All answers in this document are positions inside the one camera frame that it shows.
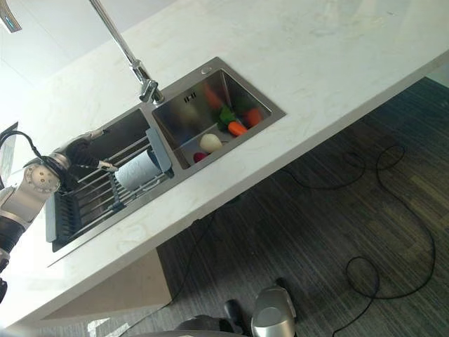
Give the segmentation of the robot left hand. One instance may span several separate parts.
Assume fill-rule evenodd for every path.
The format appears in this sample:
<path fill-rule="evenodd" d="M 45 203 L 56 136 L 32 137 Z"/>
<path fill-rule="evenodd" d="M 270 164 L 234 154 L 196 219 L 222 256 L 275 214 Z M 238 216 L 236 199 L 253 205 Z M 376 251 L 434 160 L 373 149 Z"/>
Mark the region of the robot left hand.
<path fill-rule="evenodd" d="M 73 140 L 69 141 L 65 147 L 65 156 L 70 161 L 71 165 L 82 166 L 86 168 L 95 168 L 108 172 L 117 172 L 118 168 L 115 165 L 98 159 L 93 154 L 91 154 L 89 148 L 92 142 L 103 136 L 105 131 L 102 129 L 96 129 L 94 131 L 89 131 Z"/>

